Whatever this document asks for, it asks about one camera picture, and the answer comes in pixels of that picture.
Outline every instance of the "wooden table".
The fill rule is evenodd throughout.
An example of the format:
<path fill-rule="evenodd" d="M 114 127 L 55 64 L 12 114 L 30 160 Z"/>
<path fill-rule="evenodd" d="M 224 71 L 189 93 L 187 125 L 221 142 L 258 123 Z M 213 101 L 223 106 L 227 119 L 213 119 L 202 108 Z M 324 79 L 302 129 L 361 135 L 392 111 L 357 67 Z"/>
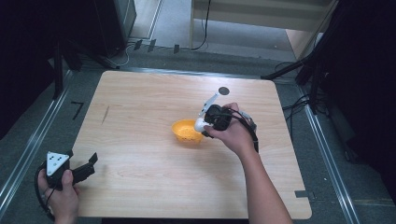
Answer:
<path fill-rule="evenodd" d="M 79 183 L 82 217 L 247 218 L 243 169 L 220 140 L 182 144 L 171 131 L 215 102 L 237 102 L 258 125 L 260 155 L 292 218 L 311 217 L 299 166 L 272 81 L 104 72 L 74 145 L 71 167 L 97 152 L 96 173 Z"/>

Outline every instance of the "black marking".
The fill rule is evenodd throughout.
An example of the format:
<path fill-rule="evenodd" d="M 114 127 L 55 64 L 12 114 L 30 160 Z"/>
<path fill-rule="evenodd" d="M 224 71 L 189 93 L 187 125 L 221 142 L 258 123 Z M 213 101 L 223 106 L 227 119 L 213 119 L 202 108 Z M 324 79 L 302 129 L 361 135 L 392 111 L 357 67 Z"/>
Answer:
<path fill-rule="evenodd" d="M 140 49 L 140 46 L 142 46 L 143 40 L 139 40 L 134 44 L 134 50 Z"/>
<path fill-rule="evenodd" d="M 110 106 L 108 106 L 107 109 L 106 109 L 105 116 L 103 117 L 103 120 L 102 120 L 102 124 L 103 124 L 103 122 L 105 122 L 105 119 L 107 118 L 107 114 L 108 114 L 108 109 L 109 108 L 110 108 Z"/>
<path fill-rule="evenodd" d="M 311 202 L 317 198 L 312 191 L 295 190 L 294 194 L 296 195 L 296 198 L 308 198 L 308 200 Z"/>
<path fill-rule="evenodd" d="M 149 47 L 148 47 L 148 52 L 152 52 L 154 50 L 155 47 L 155 42 L 157 41 L 157 39 L 153 39 L 149 42 Z"/>
<path fill-rule="evenodd" d="M 75 116 L 73 117 L 73 120 L 75 120 L 75 119 L 77 118 L 79 112 L 81 111 L 81 108 L 84 106 L 84 103 L 72 101 L 71 104 L 72 104 L 72 105 L 79 105 L 78 110 L 77 110 Z"/>
<path fill-rule="evenodd" d="M 180 45 L 175 45 L 174 54 L 177 54 L 180 51 Z"/>
<path fill-rule="evenodd" d="M 228 94 L 230 93 L 230 90 L 228 90 L 227 87 L 220 87 L 220 88 L 219 88 L 219 93 L 220 93 L 221 95 L 228 95 Z"/>

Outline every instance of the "person's left hand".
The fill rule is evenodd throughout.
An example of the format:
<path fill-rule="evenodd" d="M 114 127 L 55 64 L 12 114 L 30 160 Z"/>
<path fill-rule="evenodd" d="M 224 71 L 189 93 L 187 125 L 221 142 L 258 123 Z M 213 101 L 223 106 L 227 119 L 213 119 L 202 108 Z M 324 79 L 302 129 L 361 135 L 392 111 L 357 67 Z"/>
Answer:
<path fill-rule="evenodd" d="M 44 201 L 49 197 L 49 206 L 55 216 L 55 223 L 77 223 L 79 190 L 73 187 L 72 172 L 70 170 L 64 171 L 64 175 L 62 176 L 62 191 L 57 189 L 53 191 L 53 189 L 49 188 L 45 169 L 41 170 L 38 174 L 37 182 L 40 191 L 46 197 Z"/>

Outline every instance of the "person's right hand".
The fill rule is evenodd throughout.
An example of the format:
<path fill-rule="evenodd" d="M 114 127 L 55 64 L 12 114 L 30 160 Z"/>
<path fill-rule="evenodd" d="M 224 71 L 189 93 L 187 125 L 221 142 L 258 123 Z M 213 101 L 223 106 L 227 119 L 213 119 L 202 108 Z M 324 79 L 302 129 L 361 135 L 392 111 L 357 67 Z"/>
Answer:
<path fill-rule="evenodd" d="M 55 224 L 77 223 L 79 190 L 78 188 L 73 187 L 72 172 L 70 170 L 64 171 L 64 175 L 62 176 L 62 185 L 64 189 L 62 191 L 49 188 L 46 171 L 44 169 L 38 174 L 37 182 L 38 187 L 40 191 L 44 193 L 45 198 L 48 199 L 49 197 L 49 206 L 55 216 Z"/>
<path fill-rule="evenodd" d="M 237 103 L 224 105 L 224 107 L 239 111 Z M 232 150 L 237 156 L 242 156 L 245 152 L 254 151 L 254 145 L 250 133 L 245 126 L 237 119 L 232 119 L 229 127 L 225 131 L 217 131 L 213 127 L 204 127 L 210 136 L 221 140 L 226 147 Z"/>

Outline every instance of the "yellow bowl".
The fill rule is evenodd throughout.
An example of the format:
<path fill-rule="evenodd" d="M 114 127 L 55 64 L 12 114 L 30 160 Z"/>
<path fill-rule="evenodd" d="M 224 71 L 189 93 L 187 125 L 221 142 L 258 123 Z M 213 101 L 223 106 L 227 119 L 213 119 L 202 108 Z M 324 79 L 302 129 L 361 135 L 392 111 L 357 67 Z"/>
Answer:
<path fill-rule="evenodd" d="M 204 137 L 194 129 L 194 119 L 181 119 L 172 125 L 172 131 L 177 140 L 183 143 L 199 144 Z"/>

